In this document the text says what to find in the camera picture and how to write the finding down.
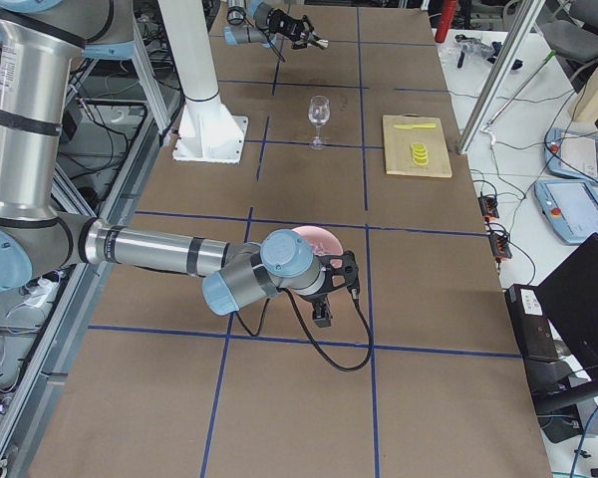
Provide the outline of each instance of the office chair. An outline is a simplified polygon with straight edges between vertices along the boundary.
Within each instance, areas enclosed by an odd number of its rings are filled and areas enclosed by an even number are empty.
[[[598,63],[598,0],[571,0],[568,20],[553,20],[540,26],[545,40],[556,54],[580,68],[570,77],[573,81],[583,70]]]

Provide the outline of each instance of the computer monitor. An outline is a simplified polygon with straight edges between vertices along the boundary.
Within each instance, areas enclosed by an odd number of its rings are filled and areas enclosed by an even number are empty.
[[[545,316],[591,381],[534,400],[536,412],[598,396],[598,234],[591,235],[535,290]]]

